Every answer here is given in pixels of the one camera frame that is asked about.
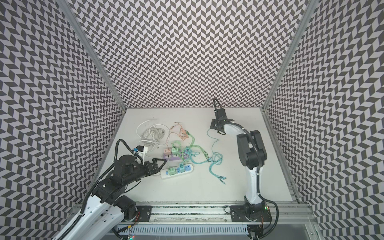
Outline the white blue power strip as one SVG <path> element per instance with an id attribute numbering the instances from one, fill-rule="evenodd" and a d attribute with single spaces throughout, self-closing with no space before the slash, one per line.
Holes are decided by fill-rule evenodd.
<path id="1" fill-rule="evenodd" d="M 175 177 L 191 174 L 195 170 L 195 168 L 192 164 L 184 164 L 184 166 L 185 166 L 185 170 L 186 170 L 184 173 L 180 173 L 179 166 L 175 167 L 177 169 L 177 174 L 175 174 L 173 176 L 168 175 L 168 169 L 161 170 L 161 179 L 165 180 L 165 179 L 169 179 L 169 178 L 175 178 Z"/>

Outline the teal charger plug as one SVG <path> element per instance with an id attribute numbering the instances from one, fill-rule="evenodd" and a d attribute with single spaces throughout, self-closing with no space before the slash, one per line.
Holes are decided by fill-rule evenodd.
<path id="1" fill-rule="evenodd" d="M 185 170 L 185 166 L 184 166 L 184 164 L 183 163 L 181 163 L 180 165 L 179 165 L 179 171 L 180 171 L 180 173 L 184 173 L 186 170 Z"/>

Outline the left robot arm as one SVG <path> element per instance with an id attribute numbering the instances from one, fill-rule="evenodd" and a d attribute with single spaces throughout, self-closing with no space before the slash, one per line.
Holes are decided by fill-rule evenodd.
<path id="1" fill-rule="evenodd" d="M 113 163 L 97 178 L 81 209 L 54 238 L 100 240 L 113 232 L 120 240 L 131 240 L 133 235 L 122 236 L 116 229 L 124 220 L 136 224 L 140 216 L 136 202 L 126 196 L 126 187 L 132 183 L 139 185 L 143 178 L 158 174 L 166 163 L 166 159 L 158 158 L 144 161 L 138 149 L 117 140 Z"/>

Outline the pink charger plug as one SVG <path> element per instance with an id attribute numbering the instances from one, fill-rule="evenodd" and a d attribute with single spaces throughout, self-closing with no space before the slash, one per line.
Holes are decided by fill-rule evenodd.
<path id="1" fill-rule="evenodd" d="M 171 150 L 171 148 L 166 148 L 166 149 L 164 149 L 164 155 L 165 156 L 169 156 L 169 155 L 171 155 L 172 154 L 172 150 Z"/>

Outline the purple power strip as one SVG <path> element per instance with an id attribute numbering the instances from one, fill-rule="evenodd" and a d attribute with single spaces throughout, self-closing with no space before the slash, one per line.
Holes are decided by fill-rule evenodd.
<path id="1" fill-rule="evenodd" d="M 190 155 L 187 153 L 178 153 L 176 156 L 173 154 L 169 156 L 165 156 L 163 153 L 163 158 L 166 159 L 167 161 L 178 161 L 178 160 L 186 161 L 189 157 Z"/>

